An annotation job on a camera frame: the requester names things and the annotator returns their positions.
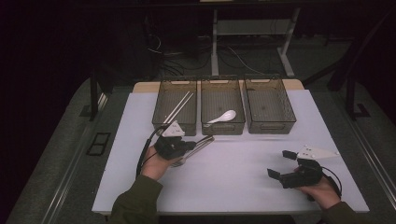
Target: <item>table leg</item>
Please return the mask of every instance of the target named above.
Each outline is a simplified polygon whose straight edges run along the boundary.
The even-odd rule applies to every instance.
[[[289,63],[288,56],[286,56],[286,53],[288,51],[288,47],[289,47],[291,38],[293,36],[294,27],[296,26],[299,13],[300,13],[300,8],[299,7],[295,8],[293,11],[293,15],[291,17],[290,23],[289,23],[288,31],[286,32],[285,43],[283,44],[282,47],[277,49],[277,53],[279,54],[280,61],[283,63],[283,66],[286,71],[286,75],[288,77],[294,77],[294,72],[291,68],[291,65]]]
[[[218,11],[215,9],[213,12],[213,36],[212,36],[212,76],[219,75],[219,61],[218,61]]]

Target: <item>white tabletop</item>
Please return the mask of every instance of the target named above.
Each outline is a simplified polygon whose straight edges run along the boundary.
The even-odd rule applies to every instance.
[[[309,91],[288,91],[297,122],[289,134],[216,135],[215,142],[177,168],[169,168],[158,212],[173,214],[296,214],[318,211],[315,203],[296,189],[283,189],[267,175],[267,168],[291,173],[297,161],[282,157],[282,150],[298,152],[308,145],[337,151]],[[134,183],[135,167],[153,132],[152,114],[157,93],[131,93],[109,155],[93,212],[108,215],[117,197]],[[197,135],[183,140],[198,141]],[[343,184],[343,201],[357,212],[369,211],[341,157],[323,159],[320,165],[334,171]]]

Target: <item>hand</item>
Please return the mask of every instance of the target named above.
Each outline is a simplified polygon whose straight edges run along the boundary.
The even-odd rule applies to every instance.
[[[168,167],[180,160],[181,158],[176,158],[173,160],[166,160],[157,154],[154,146],[148,148],[142,167],[141,175],[145,175],[153,180],[159,180],[164,174]]]
[[[322,209],[329,209],[341,202],[329,180],[325,177],[322,177],[319,183],[314,186],[299,187],[297,189],[311,195]]]

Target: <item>green sleeve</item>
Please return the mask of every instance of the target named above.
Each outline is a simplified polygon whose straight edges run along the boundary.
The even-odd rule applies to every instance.
[[[113,204],[110,224],[157,223],[157,199],[163,186],[144,175]]]
[[[335,206],[325,210],[322,219],[328,224],[369,224],[368,220],[364,220],[359,216],[347,203],[340,202]]]

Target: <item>plastic spoon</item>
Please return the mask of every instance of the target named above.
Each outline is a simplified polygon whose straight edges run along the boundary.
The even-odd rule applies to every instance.
[[[233,118],[235,118],[235,116],[236,116],[236,112],[234,110],[228,110],[223,115],[218,117],[217,119],[212,119],[208,123],[216,123],[216,122],[219,122],[219,121],[232,120]]]

